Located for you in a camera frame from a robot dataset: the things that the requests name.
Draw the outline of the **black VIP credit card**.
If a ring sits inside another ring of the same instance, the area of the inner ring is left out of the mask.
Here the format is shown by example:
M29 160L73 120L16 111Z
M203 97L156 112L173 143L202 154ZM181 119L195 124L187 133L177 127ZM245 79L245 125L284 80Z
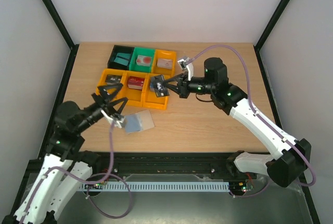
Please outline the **black VIP credit card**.
M164 80L164 75L156 75L150 79L150 81L155 81L157 84L157 89L154 92L157 98L168 97L170 95L169 90L163 85Z

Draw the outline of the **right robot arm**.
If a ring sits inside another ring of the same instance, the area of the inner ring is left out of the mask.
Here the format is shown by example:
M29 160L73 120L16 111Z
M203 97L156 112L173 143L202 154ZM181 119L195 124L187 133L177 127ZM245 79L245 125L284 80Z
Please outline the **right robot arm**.
M204 76L194 77L193 66L186 72L161 82L157 88L167 88L187 98L189 94L210 95L213 104L253 133L267 148L268 155L237 152L227 165L227 173L238 178L243 173L269 176L286 188L309 168L311 144L284 132L266 117L241 88L229 82L227 67L220 58L204 61Z

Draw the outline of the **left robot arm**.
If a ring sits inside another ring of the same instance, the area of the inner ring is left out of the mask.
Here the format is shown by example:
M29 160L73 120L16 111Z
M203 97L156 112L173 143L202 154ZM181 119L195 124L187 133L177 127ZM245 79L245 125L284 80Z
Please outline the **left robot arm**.
M94 103L80 109L74 101L57 108L55 128L49 140L40 172L20 207L3 219L3 223L56 223L65 206L81 185L98 186L112 176L114 159L108 170L97 174L101 161L94 152L80 152L82 132L105 118L111 127L124 127L121 114L128 99L117 99L121 83L99 86Z

